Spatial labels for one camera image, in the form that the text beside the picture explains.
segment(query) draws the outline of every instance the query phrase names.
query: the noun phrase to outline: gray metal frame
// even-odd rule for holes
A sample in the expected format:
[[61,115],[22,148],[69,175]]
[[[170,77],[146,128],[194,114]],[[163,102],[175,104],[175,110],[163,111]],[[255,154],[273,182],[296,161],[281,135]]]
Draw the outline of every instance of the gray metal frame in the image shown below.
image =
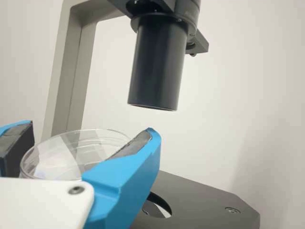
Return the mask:
[[64,0],[42,140],[81,129],[96,24],[124,14],[107,0]]

